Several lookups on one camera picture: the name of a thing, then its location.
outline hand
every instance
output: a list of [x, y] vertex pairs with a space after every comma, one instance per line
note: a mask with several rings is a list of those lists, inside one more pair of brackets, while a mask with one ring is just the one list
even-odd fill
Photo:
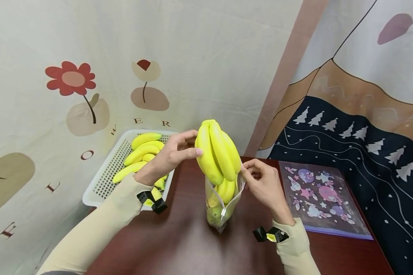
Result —
[[200, 157], [203, 151], [200, 148], [194, 148], [196, 137], [196, 130], [171, 135], [156, 157], [134, 175], [135, 180], [152, 186], [161, 177], [168, 175], [183, 160]]
[[281, 188], [277, 169], [258, 159], [245, 162], [243, 166], [242, 175], [249, 190], [261, 203], [271, 209], [274, 220], [282, 225], [295, 225]]

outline plastic bag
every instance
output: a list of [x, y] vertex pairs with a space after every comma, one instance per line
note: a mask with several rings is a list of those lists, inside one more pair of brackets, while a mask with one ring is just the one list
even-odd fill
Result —
[[237, 203], [242, 195], [242, 190], [245, 188], [245, 180], [239, 173], [236, 180], [236, 188], [234, 190], [233, 199], [224, 204], [223, 200], [214, 189], [214, 185], [205, 177], [205, 192], [206, 192], [206, 220], [209, 225], [222, 233], [226, 227], [226, 221], [233, 214]]

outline navy blue fabric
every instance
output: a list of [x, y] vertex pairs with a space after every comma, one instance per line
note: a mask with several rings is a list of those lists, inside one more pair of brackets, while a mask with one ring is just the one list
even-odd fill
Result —
[[[296, 124], [293, 120], [307, 107], [306, 122]], [[322, 111], [319, 125], [309, 125]], [[335, 118], [338, 119], [334, 131], [325, 130], [323, 125]], [[352, 136], [343, 139], [340, 134], [352, 122]], [[364, 141], [353, 136], [366, 126]], [[385, 140], [379, 155], [366, 150], [366, 145], [381, 139]], [[403, 146], [406, 146], [404, 154], [397, 165], [385, 159]], [[397, 169], [413, 162], [412, 140], [381, 131], [364, 116], [348, 115], [322, 99], [306, 96], [279, 135], [269, 158], [338, 168], [345, 175], [395, 274], [413, 274], [413, 170], [407, 182], [397, 177]]]

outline red flower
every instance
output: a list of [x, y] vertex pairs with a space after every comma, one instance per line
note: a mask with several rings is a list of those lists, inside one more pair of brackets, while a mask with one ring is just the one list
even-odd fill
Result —
[[96, 84], [91, 81], [95, 75], [90, 72], [90, 65], [87, 63], [81, 64], [76, 68], [75, 64], [64, 61], [61, 63], [62, 68], [47, 67], [46, 74], [54, 78], [47, 82], [49, 90], [60, 89], [60, 95], [72, 95], [76, 92], [79, 95], [87, 94], [86, 89], [94, 89]]

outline white plastic basket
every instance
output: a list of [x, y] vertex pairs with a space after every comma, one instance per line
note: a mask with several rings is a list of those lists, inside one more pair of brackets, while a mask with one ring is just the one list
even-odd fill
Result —
[[[124, 160], [132, 152], [131, 144], [133, 139], [143, 133], [160, 133], [162, 135], [160, 141], [166, 144], [169, 136], [174, 132], [142, 129], [128, 130], [123, 133], [84, 192], [83, 203], [85, 205], [99, 207], [106, 197], [115, 189], [116, 185], [113, 184], [112, 179], [116, 173], [125, 167]], [[169, 173], [165, 180], [165, 189], [161, 191], [164, 201], [167, 199], [173, 174], [174, 170]], [[152, 209], [144, 205], [141, 211], [152, 211]]]

